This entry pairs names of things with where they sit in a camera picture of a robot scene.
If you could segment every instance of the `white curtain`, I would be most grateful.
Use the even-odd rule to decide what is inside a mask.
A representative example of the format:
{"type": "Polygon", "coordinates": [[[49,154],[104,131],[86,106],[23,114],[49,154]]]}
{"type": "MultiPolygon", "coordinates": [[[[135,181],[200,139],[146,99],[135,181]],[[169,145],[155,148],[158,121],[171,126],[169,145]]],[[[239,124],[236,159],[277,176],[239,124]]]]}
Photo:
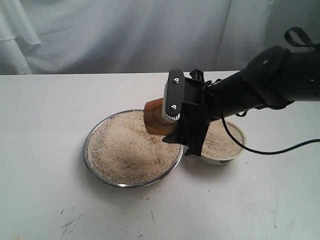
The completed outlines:
{"type": "Polygon", "coordinates": [[[0,74],[238,70],[273,0],[0,0],[0,74]]]}

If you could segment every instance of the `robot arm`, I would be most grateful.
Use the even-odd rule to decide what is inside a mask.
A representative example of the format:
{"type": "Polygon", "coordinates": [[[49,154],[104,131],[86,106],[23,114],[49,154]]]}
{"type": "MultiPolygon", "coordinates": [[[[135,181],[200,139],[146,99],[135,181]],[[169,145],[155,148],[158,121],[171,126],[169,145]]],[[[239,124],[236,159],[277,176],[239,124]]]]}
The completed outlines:
{"type": "Polygon", "coordinates": [[[163,100],[158,100],[161,113],[151,114],[153,120],[161,115],[161,121],[153,124],[147,103],[146,129],[150,134],[164,135],[166,143],[188,146],[186,155],[200,156],[212,121],[250,109],[280,110],[295,101],[320,101],[320,49],[319,45],[315,47],[296,53],[280,46],[271,47],[244,70],[214,83],[205,82],[203,72],[197,69],[190,73],[191,78],[173,69],[163,100]],[[161,126],[166,130],[157,132],[161,126]]]}

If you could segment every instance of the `white table surface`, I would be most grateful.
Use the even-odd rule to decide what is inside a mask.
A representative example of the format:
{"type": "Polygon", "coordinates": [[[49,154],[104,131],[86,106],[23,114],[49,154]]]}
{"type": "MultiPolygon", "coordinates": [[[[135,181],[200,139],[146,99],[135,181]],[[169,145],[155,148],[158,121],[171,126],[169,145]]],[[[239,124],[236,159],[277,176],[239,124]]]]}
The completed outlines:
{"type": "MultiPolygon", "coordinates": [[[[0,239],[320,239],[316,143],[276,156],[245,152],[225,166],[184,158],[144,188],[111,187],[88,173],[82,147],[89,131],[160,98],[167,77],[0,76],[0,239]]],[[[275,151],[319,138],[319,117],[320,103],[297,102],[229,121],[244,130],[249,147],[275,151]]]]}

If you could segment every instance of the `uncooked rice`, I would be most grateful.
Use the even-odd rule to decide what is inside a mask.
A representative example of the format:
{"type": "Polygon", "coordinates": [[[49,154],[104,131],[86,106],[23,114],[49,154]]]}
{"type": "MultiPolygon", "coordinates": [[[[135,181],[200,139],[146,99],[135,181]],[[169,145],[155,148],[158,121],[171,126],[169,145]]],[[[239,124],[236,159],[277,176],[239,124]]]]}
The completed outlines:
{"type": "Polygon", "coordinates": [[[175,164],[180,145],[149,135],[143,112],[121,113],[101,124],[89,139],[88,161],[103,179],[138,184],[156,179],[175,164]]]}
{"type": "MultiPolygon", "coordinates": [[[[243,139],[239,131],[228,123],[227,126],[235,139],[242,143],[243,139]]],[[[226,133],[221,120],[210,123],[202,147],[203,155],[215,159],[229,159],[235,157],[241,151],[241,149],[242,148],[238,146],[226,133]]]]}

